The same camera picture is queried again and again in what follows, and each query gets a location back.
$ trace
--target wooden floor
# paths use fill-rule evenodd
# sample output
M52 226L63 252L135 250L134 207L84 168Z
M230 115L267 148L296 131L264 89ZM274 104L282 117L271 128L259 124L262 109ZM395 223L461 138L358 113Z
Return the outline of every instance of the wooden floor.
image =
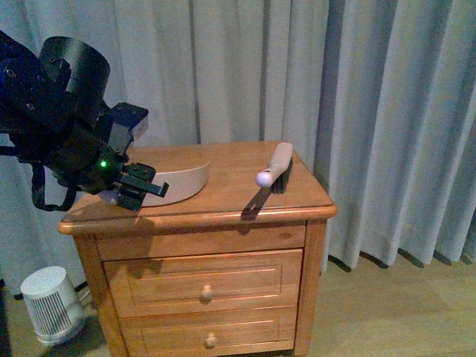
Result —
M57 348L36 340L23 301L4 299L14 357L110 356L89 297L85 329ZM345 272L329 263L316 313L308 357L476 357L476 264L417 268L399 257L382 269L360 259Z

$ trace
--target white curtain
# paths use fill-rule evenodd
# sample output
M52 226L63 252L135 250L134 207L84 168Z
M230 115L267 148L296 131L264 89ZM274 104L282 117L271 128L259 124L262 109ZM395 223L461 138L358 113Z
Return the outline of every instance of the white curtain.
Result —
M360 251L475 257L475 13L471 1L15 0L0 28L36 54L49 36L102 53L106 102L149 109L136 145L291 141L339 207L326 254L353 267ZM61 213L33 208L28 167L0 164L9 290L52 264L82 283ZM51 177L47 190L62 200Z
M476 2L331 1L316 170L327 253L473 259Z

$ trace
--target drawer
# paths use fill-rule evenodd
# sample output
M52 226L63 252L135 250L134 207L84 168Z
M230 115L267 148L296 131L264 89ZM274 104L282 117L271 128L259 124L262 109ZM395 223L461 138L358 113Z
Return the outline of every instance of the drawer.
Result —
M187 255L266 251L304 247L303 222L242 225L148 237L97 236L101 260L180 257Z
M104 263L120 318L298 301L302 250Z
M233 310L120 320L134 356L223 356L294 346L296 307Z

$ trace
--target wooden nightstand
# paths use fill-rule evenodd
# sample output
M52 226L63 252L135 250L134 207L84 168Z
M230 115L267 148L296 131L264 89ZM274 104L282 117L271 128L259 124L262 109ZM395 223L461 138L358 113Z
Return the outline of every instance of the wooden nightstand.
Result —
M284 194L259 189L256 174L276 145L131 149L130 162L159 172L199 153L210 178L188 200L140 212L86 195L61 221L113 356L309 352L326 220L336 207L296 154Z

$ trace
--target black cable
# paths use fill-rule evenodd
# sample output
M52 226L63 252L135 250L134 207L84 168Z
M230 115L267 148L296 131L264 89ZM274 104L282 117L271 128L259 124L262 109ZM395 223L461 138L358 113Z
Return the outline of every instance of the black cable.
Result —
M71 208L76 199L76 187L68 187L65 200L62 205L46 205L45 204L45 168L43 164L31 164L33 168L33 178L31 179L31 199L36 208L51 212L59 210L66 212Z
M0 156L17 156L19 151L15 147L0 147Z

